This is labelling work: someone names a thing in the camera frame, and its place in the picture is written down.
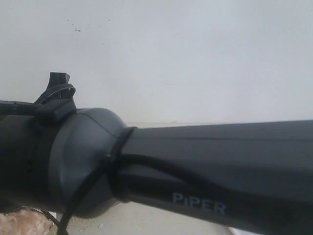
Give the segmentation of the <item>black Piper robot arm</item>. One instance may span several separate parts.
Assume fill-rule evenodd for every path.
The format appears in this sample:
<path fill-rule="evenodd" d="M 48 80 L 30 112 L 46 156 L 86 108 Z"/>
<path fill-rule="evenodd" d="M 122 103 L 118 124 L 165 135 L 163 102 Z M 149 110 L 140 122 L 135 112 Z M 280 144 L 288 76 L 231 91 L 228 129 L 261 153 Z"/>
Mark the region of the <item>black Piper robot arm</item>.
<path fill-rule="evenodd" d="M 0 196 L 93 218 L 136 202 L 264 235 L 313 232 L 310 120 L 127 127 L 106 109 L 0 118 Z"/>

